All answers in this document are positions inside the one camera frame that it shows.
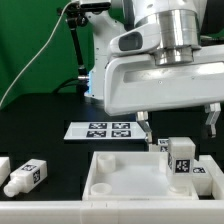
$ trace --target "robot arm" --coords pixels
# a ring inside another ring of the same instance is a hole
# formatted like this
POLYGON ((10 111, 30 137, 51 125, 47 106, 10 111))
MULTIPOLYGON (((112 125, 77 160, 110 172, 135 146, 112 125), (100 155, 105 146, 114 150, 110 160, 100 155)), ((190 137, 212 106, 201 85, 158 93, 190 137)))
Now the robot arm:
MULTIPOLYGON (((125 35, 111 41, 109 55, 119 58, 110 62, 105 75, 104 105, 108 114, 138 114, 199 105, 207 108, 224 101, 224 47, 200 46, 206 3, 207 0, 144 0, 138 4, 133 0, 136 28, 129 33, 140 28, 147 32, 147 28, 157 24, 161 39, 154 48, 142 44, 135 50, 139 41, 132 40, 127 51, 120 44, 125 35)), ((217 117, 211 120, 213 113, 210 111, 206 124, 212 125, 215 135, 217 117)))

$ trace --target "white container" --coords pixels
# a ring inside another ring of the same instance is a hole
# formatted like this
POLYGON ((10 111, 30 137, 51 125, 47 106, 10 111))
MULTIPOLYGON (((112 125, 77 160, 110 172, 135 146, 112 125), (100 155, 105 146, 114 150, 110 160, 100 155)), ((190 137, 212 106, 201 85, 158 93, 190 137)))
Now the white container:
POLYGON ((13 197, 19 192, 29 193, 46 177, 46 161, 31 159, 10 174, 11 180, 4 187, 4 193, 8 197, 13 197))

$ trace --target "black table surface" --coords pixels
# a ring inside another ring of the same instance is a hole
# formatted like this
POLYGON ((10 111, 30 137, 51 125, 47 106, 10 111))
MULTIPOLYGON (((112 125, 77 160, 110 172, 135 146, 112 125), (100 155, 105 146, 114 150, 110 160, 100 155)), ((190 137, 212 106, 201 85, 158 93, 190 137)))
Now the black table surface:
MULTIPOLYGON (((224 167, 224 120, 217 122, 217 137, 201 135, 206 120, 202 107, 153 112, 150 124, 154 140, 190 137, 197 155, 212 155, 224 167)), ((94 151, 144 151, 143 142, 74 142, 63 138, 71 121, 134 121, 133 115, 110 117, 102 108, 85 104, 76 94, 27 94, 0 111, 0 156, 10 158, 11 170, 30 159, 46 160, 48 178, 30 193, 8 198, 0 187, 0 201, 80 200, 94 151)))

